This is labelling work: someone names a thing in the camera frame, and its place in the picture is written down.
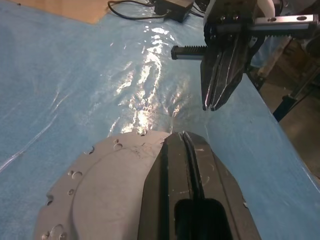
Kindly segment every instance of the wrinkled plastic sheet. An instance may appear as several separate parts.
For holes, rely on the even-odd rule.
[[[200,62],[171,60],[173,45],[204,44],[202,25],[112,14],[88,25],[0,2],[0,239],[32,237],[46,192],[80,153],[150,129],[205,137],[263,240],[319,239],[319,187],[247,76],[205,112]]]

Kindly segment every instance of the metal gripper jaw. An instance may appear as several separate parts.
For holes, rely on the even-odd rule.
[[[243,34],[224,35],[209,45],[200,67],[203,110],[215,111],[227,102],[242,79],[247,54]]]

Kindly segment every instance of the gray disc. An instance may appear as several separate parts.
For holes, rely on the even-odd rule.
[[[169,133],[108,137],[83,153],[48,192],[37,240],[136,240],[143,187]]]

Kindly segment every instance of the black cable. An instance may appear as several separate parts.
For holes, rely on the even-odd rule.
[[[128,20],[145,20],[145,19],[163,19],[165,16],[167,16],[167,13],[164,15],[156,15],[156,16],[126,16],[123,15],[119,12],[117,12],[116,10],[114,10],[111,6],[112,5],[116,5],[116,4],[120,4],[120,3],[134,3],[134,4],[140,4],[142,6],[145,7],[153,7],[154,4],[152,3],[143,3],[143,2],[139,2],[139,1],[135,1],[135,0],[120,0],[120,1],[108,1],[108,7],[109,9],[117,16],[123,18],[123,19],[128,19]]]
[[[194,12],[194,11],[190,11],[190,13],[193,14],[193,15],[195,15],[195,16],[198,16],[198,17],[200,17],[200,18],[204,18],[204,17],[205,17],[205,16],[202,16],[201,14],[196,13],[196,12]]]
[[[195,10],[197,10],[198,12],[204,14],[205,11],[200,10],[199,8],[197,8],[195,5],[192,6]]]

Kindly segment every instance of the blue plastic sheet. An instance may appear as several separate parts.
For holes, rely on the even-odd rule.
[[[152,9],[119,5],[128,15]],[[247,76],[225,106],[202,111],[203,23],[88,25],[0,2],[0,239],[31,239],[46,192],[102,139],[138,130],[192,131],[237,179],[263,240],[316,240],[320,190]]]

